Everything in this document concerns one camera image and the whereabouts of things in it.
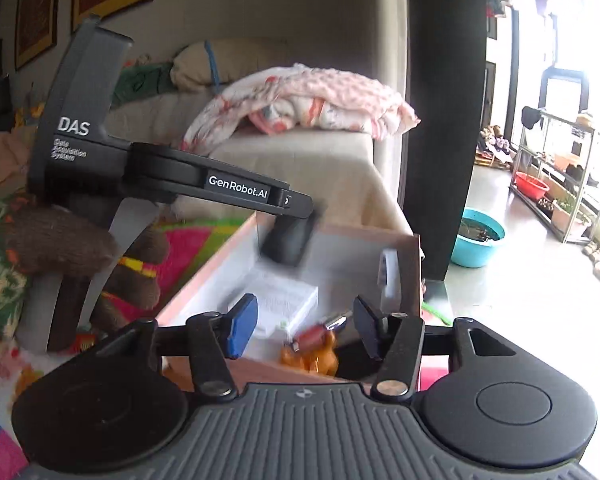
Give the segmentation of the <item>brown knitted gloved hand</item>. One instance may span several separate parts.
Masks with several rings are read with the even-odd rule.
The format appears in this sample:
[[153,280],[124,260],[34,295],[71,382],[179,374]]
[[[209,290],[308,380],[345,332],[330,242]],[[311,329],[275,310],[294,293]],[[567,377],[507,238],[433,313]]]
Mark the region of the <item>brown knitted gloved hand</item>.
[[123,255],[116,256],[118,245],[106,230],[20,195],[8,204],[1,229],[7,260],[26,275],[56,271],[70,278],[91,278],[108,264],[114,265],[91,315],[98,330],[111,334],[129,323],[118,301],[143,311],[157,307],[156,269],[169,255],[170,245],[154,226],[144,229]]

